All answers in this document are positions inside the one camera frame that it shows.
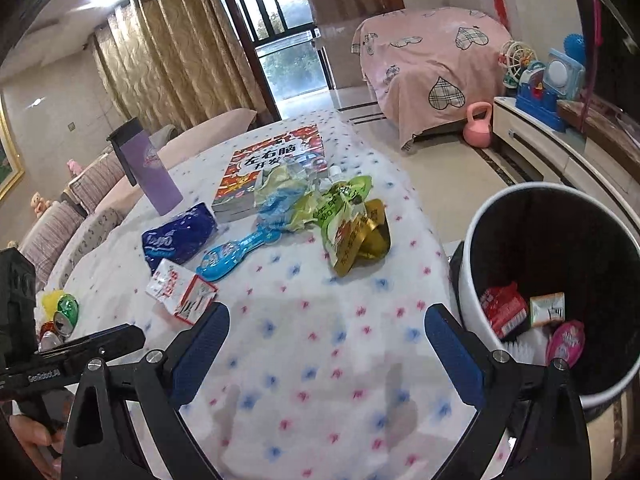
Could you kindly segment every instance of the purple water bottle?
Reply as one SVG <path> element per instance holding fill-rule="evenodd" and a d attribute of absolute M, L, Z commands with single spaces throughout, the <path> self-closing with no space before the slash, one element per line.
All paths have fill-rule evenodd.
<path fill-rule="evenodd" d="M 160 216 L 182 201 L 180 190 L 137 117 L 124 123 L 107 140 L 111 141 L 131 185 L 140 184 Z"/>

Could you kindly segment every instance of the person's hand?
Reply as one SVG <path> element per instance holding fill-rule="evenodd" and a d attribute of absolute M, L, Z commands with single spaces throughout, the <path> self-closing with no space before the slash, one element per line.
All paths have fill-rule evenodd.
<path fill-rule="evenodd" d="M 24 451 L 40 470 L 44 478 L 47 480 L 57 480 L 60 478 L 62 457 L 58 457 L 53 463 L 49 464 L 43 457 L 38 446 L 53 446 L 53 449 L 58 453 L 62 453 L 65 432 L 59 431 L 51 436 L 47 428 L 42 424 L 24 415 L 11 415 L 9 417 L 9 425 L 11 429 L 14 430 L 14 435 L 18 439 L 18 442 L 20 442 Z"/>

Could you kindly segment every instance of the sliding glass door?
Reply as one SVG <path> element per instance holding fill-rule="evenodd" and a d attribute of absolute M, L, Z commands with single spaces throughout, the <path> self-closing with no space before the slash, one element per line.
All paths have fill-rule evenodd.
<path fill-rule="evenodd" d="M 281 113 L 299 96 L 328 89 L 328 65 L 324 53 L 314 46 L 319 31 L 308 0 L 236 3 Z"/>

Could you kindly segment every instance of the painting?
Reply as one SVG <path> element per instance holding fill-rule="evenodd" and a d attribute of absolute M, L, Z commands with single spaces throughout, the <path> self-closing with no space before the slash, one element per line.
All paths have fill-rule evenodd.
<path fill-rule="evenodd" d="M 24 175 L 20 155 L 15 151 L 4 114 L 4 100 L 0 100 L 0 200 Z"/>

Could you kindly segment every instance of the tree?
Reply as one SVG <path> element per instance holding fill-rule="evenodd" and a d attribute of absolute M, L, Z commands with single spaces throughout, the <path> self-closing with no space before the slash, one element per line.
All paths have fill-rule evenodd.
<path fill-rule="evenodd" d="M 309 23 L 311 20 L 308 3 L 303 0 L 286 4 L 282 7 L 282 12 L 287 25 L 291 22 L 295 26 Z M 284 31 L 277 12 L 272 12 L 270 19 L 276 34 Z M 267 36 L 263 20 L 258 21 L 255 30 L 258 38 Z M 276 100 L 287 99 L 326 86 L 318 53 L 309 42 L 267 54 L 260 58 L 260 62 Z"/>

